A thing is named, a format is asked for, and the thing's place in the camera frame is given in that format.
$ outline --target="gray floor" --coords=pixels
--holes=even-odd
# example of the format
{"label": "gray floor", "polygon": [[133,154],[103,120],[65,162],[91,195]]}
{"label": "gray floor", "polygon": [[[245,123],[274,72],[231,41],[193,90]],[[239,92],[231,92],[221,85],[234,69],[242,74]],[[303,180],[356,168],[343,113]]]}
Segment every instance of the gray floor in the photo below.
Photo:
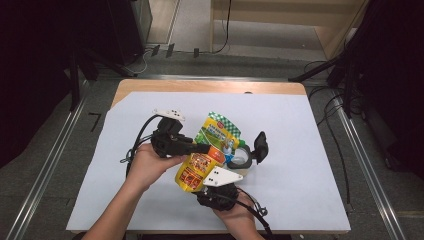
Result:
{"label": "gray floor", "polygon": [[[175,50],[209,51],[210,2],[181,0],[170,43]],[[226,22],[214,22],[214,50],[220,49],[226,36]],[[290,60],[326,60],[313,26],[232,21],[229,38],[220,54],[230,56],[281,58]]]}
{"label": "gray floor", "polygon": [[[190,5],[187,5],[188,3],[195,4],[190,2],[190,0],[183,0],[180,10],[184,7],[190,8]],[[176,21],[181,20],[184,20],[183,17],[177,17],[176,19]],[[207,44],[201,45],[205,44],[202,42],[201,44],[189,43],[185,48],[184,44],[187,41],[184,41],[183,36],[184,34],[187,36],[188,33],[184,33],[179,26],[181,25],[175,26],[177,30],[174,29],[171,37],[176,42],[177,50],[191,51],[190,49],[193,46],[207,47]],[[193,29],[197,29],[197,33],[203,36],[204,33],[202,31],[205,31],[204,28],[198,29],[194,26]],[[164,52],[160,52],[155,57],[147,54],[145,56],[145,60],[148,63],[147,68],[139,75],[139,78],[165,74],[256,77],[262,78],[263,81],[285,81],[288,77],[303,73],[304,67],[309,61],[323,60],[323,53],[320,51],[319,46],[316,45],[316,38],[311,35],[310,29],[300,29],[297,32],[300,35],[291,35],[288,38],[283,38],[286,39],[282,41],[284,43],[283,46],[278,45],[279,42],[272,36],[266,38],[268,41],[266,46],[273,46],[272,49],[292,49],[291,52],[289,50],[281,51],[278,56],[270,54],[260,55],[259,53],[264,51],[256,51],[258,48],[246,51],[247,48],[234,47],[236,45],[249,46],[253,44],[246,42],[250,38],[249,36],[241,37],[237,35],[237,31],[241,30],[235,29],[232,32],[233,37],[230,39],[230,48],[243,51],[234,51],[228,55],[201,55],[199,58],[193,58],[189,53],[174,53],[171,58],[166,58]],[[305,37],[306,40],[297,39],[300,38],[299,36]],[[261,39],[256,37],[255,41],[261,42]],[[310,47],[310,49],[303,49],[303,41],[308,41],[305,48]],[[128,66],[134,71],[140,71],[144,67],[145,63],[142,58]],[[313,80],[305,82],[305,85],[323,84],[326,76],[327,73],[323,72],[315,76]],[[81,116],[23,239],[71,239],[74,236],[74,234],[67,232],[65,227],[85,172],[93,156],[105,114],[110,108],[114,93],[121,79],[119,75],[111,70],[103,68],[100,70],[100,77],[97,82],[93,83]],[[306,87],[306,89],[311,91],[312,87]],[[312,98],[311,108],[317,121],[322,118],[324,106],[331,97],[330,91],[326,90],[317,93]],[[68,96],[56,107],[54,113],[37,132],[28,148],[14,161],[0,169],[0,239],[5,239],[13,225],[22,201],[30,191],[61,127],[68,117],[69,106],[70,97]],[[91,130],[96,119],[95,116],[89,113],[102,114],[100,122],[94,128],[94,131]],[[394,172],[388,169],[384,162],[384,156],[369,126],[358,116],[354,116],[354,122],[383,188],[394,210],[399,215],[399,221],[407,238],[422,239],[424,234],[424,181],[409,172]],[[351,204],[354,208],[354,211],[350,212],[348,216],[352,231],[340,236],[340,239],[389,239],[374,198],[337,115],[330,118],[330,124],[335,131],[346,160]],[[319,131],[340,195],[345,201],[346,187],[339,154],[325,124],[319,126]],[[293,239],[334,239],[334,236],[328,235],[293,235],[292,237]]]}

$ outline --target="finger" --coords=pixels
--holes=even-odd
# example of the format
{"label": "finger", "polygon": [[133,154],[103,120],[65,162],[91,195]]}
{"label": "finger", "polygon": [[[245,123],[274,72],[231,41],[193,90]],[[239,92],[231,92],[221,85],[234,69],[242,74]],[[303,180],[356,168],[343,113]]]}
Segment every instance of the finger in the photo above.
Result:
{"label": "finger", "polygon": [[151,143],[143,143],[138,146],[137,151],[153,151],[153,146]]}
{"label": "finger", "polygon": [[164,162],[166,163],[166,167],[170,168],[184,162],[186,158],[187,158],[187,155],[173,156],[173,157],[167,158]]}

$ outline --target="metal frame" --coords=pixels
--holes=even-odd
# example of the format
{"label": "metal frame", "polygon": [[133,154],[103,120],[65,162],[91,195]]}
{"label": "metal frame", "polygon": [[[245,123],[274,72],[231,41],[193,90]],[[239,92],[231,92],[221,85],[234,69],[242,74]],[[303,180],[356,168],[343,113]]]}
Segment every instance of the metal frame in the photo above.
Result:
{"label": "metal frame", "polygon": [[91,85],[92,84],[87,80],[84,81],[82,86],[83,95],[81,97],[81,101],[76,106],[75,110],[69,113],[68,118],[62,127],[62,130],[60,131],[52,149],[50,150],[49,156],[47,157],[43,168],[38,174],[38,177],[35,180],[31,191],[27,195],[21,209],[19,210],[19,214],[6,237],[7,240],[23,238],[30,221],[34,216],[35,210],[41,201],[44,191],[47,188],[50,178],[53,175],[56,165],[59,162],[63,149],[68,142],[69,136],[71,135],[72,130],[78,121]]}
{"label": "metal frame", "polygon": [[[339,105],[342,102],[341,98],[334,99],[335,105]],[[371,194],[374,197],[374,201],[377,204],[380,215],[386,225],[387,232],[391,239],[406,239],[403,233],[402,227],[397,219],[396,213],[378,180],[377,174],[374,171],[374,167],[371,164],[370,159],[365,151],[365,148],[358,136],[352,119],[349,119],[343,109],[338,110],[338,114],[342,124],[346,130],[347,136],[349,137],[350,143],[352,144],[353,150],[356,157],[358,158],[359,165],[361,166],[365,180],[367,181],[368,187],[370,188]]]}

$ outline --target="yellow snack bag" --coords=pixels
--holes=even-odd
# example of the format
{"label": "yellow snack bag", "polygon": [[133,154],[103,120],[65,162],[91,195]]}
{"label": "yellow snack bag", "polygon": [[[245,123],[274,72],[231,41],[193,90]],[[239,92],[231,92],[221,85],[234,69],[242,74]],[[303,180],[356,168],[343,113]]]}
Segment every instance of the yellow snack bag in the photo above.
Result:
{"label": "yellow snack bag", "polygon": [[200,191],[210,171],[215,166],[222,167],[234,157],[234,151],[240,144],[240,134],[240,130],[227,118],[210,112],[194,142],[212,147],[208,154],[193,153],[188,156],[178,170],[175,182],[186,192]]}

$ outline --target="black cable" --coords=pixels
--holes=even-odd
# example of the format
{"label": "black cable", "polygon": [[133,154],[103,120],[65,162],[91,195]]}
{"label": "black cable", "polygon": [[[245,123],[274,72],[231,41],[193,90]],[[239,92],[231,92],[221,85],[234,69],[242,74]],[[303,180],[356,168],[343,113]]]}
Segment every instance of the black cable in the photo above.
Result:
{"label": "black cable", "polygon": [[141,135],[143,134],[143,132],[144,132],[144,130],[146,129],[146,127],[147,127],[147,125],[149,125],[149,123],[153,120],[153,119],[155,119],[155,118],[157,118],[157,117],[160,117],[160,115],[157,115],[157,114],[155,114],[155,115],[153,115],[153,116],[151,116],[145,123],[144,123],[144,125],[143,125],[143,127],[141,128],[141,130],[140,130],[140,132],[138,133],[138,135],[137,135],[137,138],[135,139],[135,142],[134,142],[134,145],[133,145],[133,148],[131,149],[131,155],[130,155],[130,161],[132,161],[133,160],[133,158],[134,158],[134,156],[135,156],[135,151],[137,150],[137,148],[138,148],[138,146],[140,145],[139,144],[139,141],[140,141],[140,138],[141,138]]}
{"label": "black cable", "polygon": [[332,87],[330,87],[330,86],[316,87],[316,88],[312,89],[312,91],[309,93],[309,95],[308,95],[308,100],[310,101],[310,100],[311,100],[311,98],[312,98],[312,96],[313,96],[315,93],[317,93],[317,92],[319,92],[319,91],[322,91],[322,90],[324,90],[324,89],[337,89],[337,90],[344,90],[343,88],[332,88]]}
{"label": "black cable", "polygon": [[232,3],[232,1],[230,0],[230,2],[229,2],[229,4],[228,4],[228,15],[227,15],[227,31],[226,31],[226,36],[225,36],[225,43],[224,43],[224,45],[221,47],[221,49],[219,49],[218,51],[214,51],[214,52],[212,52],[212,54],[217,54],[217,53],[220,53],[224,48],[225,48],[225,46],[227,46],[227,43],[228,43],[228,36],[229,36],[229,32],[228,32],[228,29],[229,29],[229,25],[230,25],[230,15],[231,15],[231,3]]}
{"label": "black cable", "polygon": [[141,143],[143,143],[143,142],[145,142],[145,141],[147,141],[147,140],[149,140],[149,139],[150,139],[150,138],[145,138],[145,139],[143,139],[142,141],[140,141],[141,135],[143,134],[143,132],[144,132],[144,130],[146,129],[147,125],[149,125],[149,123],[150,123],[153,119],[155,119],[155,118],[157,118],[157,117],[160,117],[160,115],[153,115],[153,116],[151,116],[151,117],[150,117],[150,118],[146,121],[146,123],[144,123],[143,127],[141,128],[140,132],[138,133],[137,138],[135,139],[135,142],[134,142],[134,146],[133,146],[133,147],[131,148],[131,150],[130,150],[131,152],[130,152],[130,155],[129,155],[129,159],[127,159],[128,164],[127,164],[127,170],[126,170],[126,174],[125,174],[125,176],[128,176],[128,173],[130,172],[130,168],[131,168],[132,160],[134,159],[135,152],[137,151],[138,146],[139,146]]}
{"label": "black cable", "polygon": [[206,195],[205,195],[205,193],[206,192],[197,192],[195,194],[200,195],[200,196],[207,196],[207,197],[211,197],[211,198],[216,198],[216,197],[223,198],[223,199],[226,199],[226,200],[231,201],[233,203],[237,203],[240,206],[246,208],[251,214],[253,214],[253,216],[255,216],[259,220],[259,222],[262,223],[262,226],[264,227],[264,229],[265,229],[265,231],[266,231],[266,233],[269,237],[269,240],[274,240],[274,235],[272,234],[272,231],[271,231],[271,228],[269,227],[268,222],[265,221],[265,219],[259,214],[259,212],[255,211],[252,207],[250,207],[250,206],[248,206],[248,205],[246,205],[246,204],[244,204],[244,203],[242,203],[242,202],[240,202],[236,199],[232,199],[232,198],[229,198],[229,197],[221,195],[221,194],[206,193]]}
{"label": "black cable", "polygon": [[318,123],[317,126],[321,125],[321,123],[323,123],[326,119],[330,118],[331,116],[333,116],[342,106],[343,104],[339,104],[339,105],[335,105],[333,106],[330,110],[328,110],[327,114],[330,113],[333,109],[335,109],[334,112],[332,112],[330,115],[328,115],[327,117],[323,117]]}
{"label": "black cable", "polygon": [[253,199],[253,197],[252,197],[252,196],[250,196],[250,194],[249,194],[249,193],[247,193],[246,191],[244,191],[244,190],[243,190],[243,189],[241,189],[241,188],[237,188],[237,190],[239,190],[240,192],[242,192],[242,193],[246,194],[246,196],[250,199],[250,201],[252,201],[253,206],[255,206],[256,211],[257,211],[257,212],[259,212],[259,208],[258,208],[258,206],[257,206],[257,204],[256,204],[256,201]]}
{"label": "black cable", "polygon": [[340,97],[340,95],[342,95],[342,94],[336,95],[336,96],[334,96],[333,98],[331,98],[331,99],[330,99],[330,101],[328,101],[327,105],[325,105],[325,107],[324,107],[324,115],[325,115],[325,122],[327,123],[327,127],[328,127],[328,129],[330,130],[330,134],[331,134],[331,136],[332,136],[332,138],[333,138],[333,140],[334,140],[334,143],[336,144],[337,151],[339,152],[339,155],[340,155],[340,160],[341,160],[341,162],[342,162],[343,174],[344,174],[345,184],[346,184],[346,204],[350,204],[350,188],[349,188],[349,179],[348,179],[348,177],[347,177],[347,170],[346,170],[345,160],[344,160],[344,157],[343,157],[342,151],[341,151],[341,149],[340,149],[339,142],[337,141],[336,136],[334,135],[333,129],[332,129],[332,128],[331,128],[331,126],[330,126],[330,122],[328,121],[328,116],[327,116],[327,115],[328,115],[328,113],[327,113],[327,108],[328,108],[328,106],[330,105],[330,103],[331,103],[334,99],[336,99],[336,98]]}

